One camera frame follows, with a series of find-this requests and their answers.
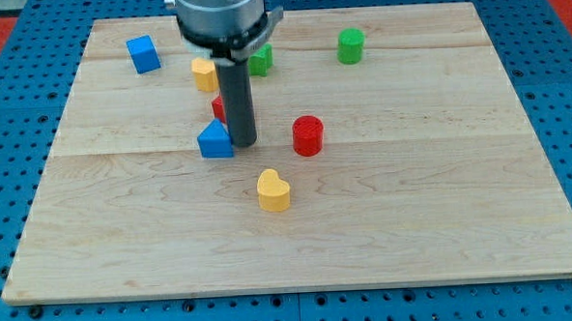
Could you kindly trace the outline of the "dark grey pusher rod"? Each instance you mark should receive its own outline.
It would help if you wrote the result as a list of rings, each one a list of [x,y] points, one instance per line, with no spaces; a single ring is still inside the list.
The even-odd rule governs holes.
[[[239,148],[250,147],[257,139],[257,129],[248,63],[216,64],[215,69],[232,144]]]

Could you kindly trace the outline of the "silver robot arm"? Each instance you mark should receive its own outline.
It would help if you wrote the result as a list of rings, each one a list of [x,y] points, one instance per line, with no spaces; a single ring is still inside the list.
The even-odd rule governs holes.
[[[226,125],[234,146],[257,139],[248,59],[266,45],[283,8],[265,10],[264,0],[164,0],[175,13],[189,49],[215,64]]]

